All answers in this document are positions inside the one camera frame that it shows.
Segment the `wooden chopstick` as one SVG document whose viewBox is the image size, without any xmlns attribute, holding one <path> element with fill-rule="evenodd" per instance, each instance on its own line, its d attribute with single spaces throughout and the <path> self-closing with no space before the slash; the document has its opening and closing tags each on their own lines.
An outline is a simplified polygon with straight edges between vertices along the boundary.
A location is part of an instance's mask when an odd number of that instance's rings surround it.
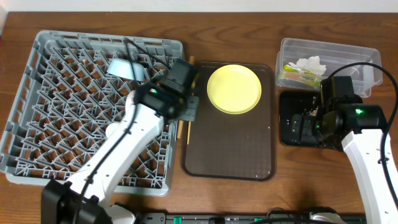
<svg viewBox="0 0 398 224">
<path fill-rule="evenodd" d="M 195 57 L 194 56 L 189 56 L 189 63 L 192 64 L 192 65 L 195 63 Z M 184 121 L 179 120 L 178 121 L 178 129 L 177 129 L 177 139 L 181 139 L 182 138 L 183 126 L 184 126 Z"/>
<path fill-rule="evenodd" d="M 189 122 L 188 122 L 188 126 L 187 126 L 187 145 L 189 145 L 189 142 L 190 142 L 191 125 L 192 125 L 192 122 L 189 121 Z"/>
</svg>

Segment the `yellow plate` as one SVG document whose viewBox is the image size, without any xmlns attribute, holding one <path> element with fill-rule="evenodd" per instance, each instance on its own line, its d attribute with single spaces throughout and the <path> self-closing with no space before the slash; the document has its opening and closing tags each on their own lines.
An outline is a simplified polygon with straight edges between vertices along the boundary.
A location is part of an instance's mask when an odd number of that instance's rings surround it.
<svg viewBox="0 0 398 224">
<path fill-rule="evenodd" d="M 262 86 L 251 69 L 243 65 L 225 65 L 210 75 L 206 91 L 210 102 L 218 110 L 243 114 L 258 104 Z"/>
</svg>

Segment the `green snack wrapper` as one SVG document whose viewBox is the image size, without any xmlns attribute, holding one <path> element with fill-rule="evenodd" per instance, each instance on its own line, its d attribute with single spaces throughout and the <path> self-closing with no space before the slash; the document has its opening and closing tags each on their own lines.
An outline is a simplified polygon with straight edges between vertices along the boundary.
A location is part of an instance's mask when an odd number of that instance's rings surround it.
<svg viewBox="0 0 398 224">
<path fill-rule="evenodd" d="M 295 68 L 291 65 L 284 65 L 280 74 L 277 76 L 279 80 L 289 80 L 305 85 L 309 85 L 313 88 L 318 88 L 320 86 L 321 79 L 318 75 L 315 75 L 308 70 L 302 70 L 301 68 Z"/>
</svg>

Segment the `light blue bowl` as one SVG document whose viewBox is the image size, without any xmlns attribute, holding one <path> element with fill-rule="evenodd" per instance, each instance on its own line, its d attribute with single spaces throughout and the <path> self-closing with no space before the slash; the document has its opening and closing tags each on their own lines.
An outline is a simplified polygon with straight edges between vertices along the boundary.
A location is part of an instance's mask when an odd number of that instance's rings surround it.
<svg viewBox="0 0 398 224">
<path fill-rule="evenodd" d="M 138 82 L 143 82 L 144 77 L 144 67 L 139 63 L 131 63 L 128 60 L 114 58 L 112 59 L 107 72 L 111 75 L 125 78 L 128 80 L 136 80 Z"/>
</svg>

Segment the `white plastic cup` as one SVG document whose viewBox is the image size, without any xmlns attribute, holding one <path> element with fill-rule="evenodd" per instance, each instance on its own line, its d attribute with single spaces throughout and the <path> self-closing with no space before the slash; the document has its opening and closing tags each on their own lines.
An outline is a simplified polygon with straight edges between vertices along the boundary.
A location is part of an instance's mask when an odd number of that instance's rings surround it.
<svg viewBox="0 0 398 224">
<path fill-rule="evenodd" d="M 105 135 L 107 139 L 115 132 L 115 130 L 117 130 L 118 126 L 119 122 L 111 123 L 107 126 L 105 130 Z"/>
</svg>

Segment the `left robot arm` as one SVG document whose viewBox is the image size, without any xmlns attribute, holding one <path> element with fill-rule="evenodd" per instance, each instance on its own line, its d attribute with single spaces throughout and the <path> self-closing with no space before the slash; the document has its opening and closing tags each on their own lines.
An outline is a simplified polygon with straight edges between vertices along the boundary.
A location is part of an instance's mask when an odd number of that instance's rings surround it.
<svg viewBox="0 0 398 224">
<path fill-rule="evenodd" d="M 190 102 L 195 82 L 148 81 L 132 91 L 124 118 L 96 154 L 64 184 L 51 180 L 41 195 L 42 223 L 135 223 L 127 208 L 110 204 L 134 160 Z"/>
</svg>

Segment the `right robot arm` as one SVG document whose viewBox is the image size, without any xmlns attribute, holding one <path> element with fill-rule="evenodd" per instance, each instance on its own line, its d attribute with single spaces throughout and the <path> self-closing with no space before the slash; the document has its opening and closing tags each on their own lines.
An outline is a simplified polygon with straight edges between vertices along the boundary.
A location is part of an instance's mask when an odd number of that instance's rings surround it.
<svg viewBox="0 0 398 224">
<path fill-rule="evenodd" d="M 386 117 L 354 93 L 351 77 L 320 83 L 315 115 L 295 114 L 289 140 L 343 151 L 354 170 L 368 223 L 397 223 L 397 167 Z"/>
</svg>

